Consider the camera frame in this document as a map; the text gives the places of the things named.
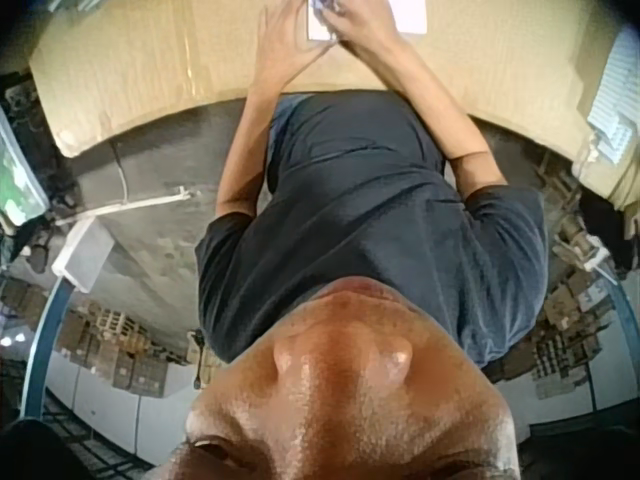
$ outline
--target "white pipe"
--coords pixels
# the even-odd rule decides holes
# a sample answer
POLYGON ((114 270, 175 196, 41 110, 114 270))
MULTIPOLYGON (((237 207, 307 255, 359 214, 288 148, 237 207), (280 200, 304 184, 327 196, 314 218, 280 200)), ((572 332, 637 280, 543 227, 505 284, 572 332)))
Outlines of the white pipe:
POLYGON ((115 205, 105 205, 104 207, 94 208, 93 210, 87 210, 85 212, 72 215, 70 217, 61 218, 56 220, 56 225, 67 225, 69 223, 75 223, 79 220, 91 217, 101 217, 102 215, 110 215, 112 213, 124 212, 126 210, 135 210, 136 208, 152 207, 155 205, 164 205, 166 203, 180 202, 182 200, 188 200, 194 196, 193 192, 185 190, 184 187, 180 187, 180 193, 176 195, 169 195, 165 197, 149 198, 147 200, 138 200, 136 202, 128 203, 116 203, 115 205))

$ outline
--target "blue pole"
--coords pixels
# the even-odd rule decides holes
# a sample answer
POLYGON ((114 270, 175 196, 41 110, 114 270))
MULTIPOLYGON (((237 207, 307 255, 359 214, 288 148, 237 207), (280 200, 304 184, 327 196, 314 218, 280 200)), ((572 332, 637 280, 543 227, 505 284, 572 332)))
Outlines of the blue pole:
POLYGON ((49 360, 62 319, 67 313, 74 286, 64 277, 59 277, 49 300, 44 307, 36 335, 31 345, 27 373, 22 390, 20 417, 42 418, 44 389, 49 369, 49 360))

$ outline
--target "forearm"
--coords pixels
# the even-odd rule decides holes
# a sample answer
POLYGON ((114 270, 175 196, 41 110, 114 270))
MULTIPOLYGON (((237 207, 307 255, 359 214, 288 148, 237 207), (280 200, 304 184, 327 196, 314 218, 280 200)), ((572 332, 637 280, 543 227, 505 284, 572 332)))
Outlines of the forearm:
POLYGON ((227 155, 216 201, 216 217, 230 212, 257 214, 264 181, 269 127, 277 94, 249 91, 240 124, 227 155))
POLYGON ((406 42, 378 54, 387 81, 411 102, 449 159, 463 198, 488 185, 503 185, 493 154, 478 127, 406 42))

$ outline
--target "white paper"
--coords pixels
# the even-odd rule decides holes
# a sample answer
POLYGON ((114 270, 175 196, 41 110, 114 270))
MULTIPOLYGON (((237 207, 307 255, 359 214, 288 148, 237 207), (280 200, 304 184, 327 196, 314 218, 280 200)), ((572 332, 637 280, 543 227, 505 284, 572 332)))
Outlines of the white paper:
MULTIPOLYGON (((425 0, 389 0, 398 31, 426 35, 427 4, 425 0)), ((320 23, 313 10, 313 0, 307 0, 307 33, 309 40, 331 40, 331 32, 320 23)))

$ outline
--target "dark gray t-shirt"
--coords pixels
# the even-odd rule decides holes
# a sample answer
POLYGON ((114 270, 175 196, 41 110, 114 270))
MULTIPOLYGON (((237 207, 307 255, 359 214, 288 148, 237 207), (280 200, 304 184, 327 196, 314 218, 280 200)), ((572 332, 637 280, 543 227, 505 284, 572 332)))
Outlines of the dark gray t-shirt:
POLYGON ((387 92, 310 97, 275 145, 273 199, 213 221, 196 248, 200 315, 229 362, 328 283, 389 285, 479 366, 534 325, 547 284, 540 195, 484 188, 462 202, 412 108, 387 92))

